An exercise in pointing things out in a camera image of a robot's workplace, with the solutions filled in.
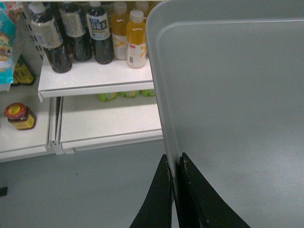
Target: black tea bottle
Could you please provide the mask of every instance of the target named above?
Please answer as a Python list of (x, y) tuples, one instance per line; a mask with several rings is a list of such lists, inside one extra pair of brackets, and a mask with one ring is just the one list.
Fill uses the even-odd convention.
[(64, 1), (59, 11), (66, 34), (70, 37), (74, 59), (88, 61), (92, 57), (91, 38), (80, 7), (70, 1)]
[(52, 69), (57, 73), (69, 71), (72, 64), (54, 16), (46, 12), (42, 2), (32, 2), (29, 8), (34, 13), (32, 28), (37, 40), (43, 46)]
[(86, 21), (92, 38), (95, 59), (100, 64), (111, 63), (114, 58), (107, 12), (99, 1), (90, 2)]

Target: orange juice bottle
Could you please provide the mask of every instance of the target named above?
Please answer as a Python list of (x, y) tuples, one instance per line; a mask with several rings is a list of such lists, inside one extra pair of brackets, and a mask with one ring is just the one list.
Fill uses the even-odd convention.
[(150, 13), (149, 3), (147, 1), (137, 1), (135, 4), (135, 8), (143, 12), (143, 20), (146, 23), (147, 17)]
[(114, 55), (120, 60), (125, 60), (127, 59), (127, 24), (129, 22), (127, 4), (118, 1), (113, 4), (113, 7), (111, 21)]
[(132, 68), (141, 68), (146, 63), (146, 24), (143, 21), (143, 12), (132, 10), (130, 21), (127, 24), (127, 64)]

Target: product packaging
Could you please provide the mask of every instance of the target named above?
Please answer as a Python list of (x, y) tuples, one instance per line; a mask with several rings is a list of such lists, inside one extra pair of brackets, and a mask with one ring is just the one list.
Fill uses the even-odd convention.
[(0, 2), (0, 84), (13, 80), (13, 43), (16, 35), (17, 16), (22, 4)]

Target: red jar lid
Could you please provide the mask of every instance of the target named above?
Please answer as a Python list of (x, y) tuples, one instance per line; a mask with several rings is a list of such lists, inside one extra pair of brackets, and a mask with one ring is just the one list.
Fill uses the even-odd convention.
[(4, 114), (9, 119), (19, 119), (24, 116), (27, 108), (22, 103), (12, 103), (6, 107)]

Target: gray floor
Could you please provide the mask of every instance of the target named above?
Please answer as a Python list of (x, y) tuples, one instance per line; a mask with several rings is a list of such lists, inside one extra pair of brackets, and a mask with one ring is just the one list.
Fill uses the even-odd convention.
[(0, 163), (0, 228), (128, 228), (164, 153), (161, 140)]

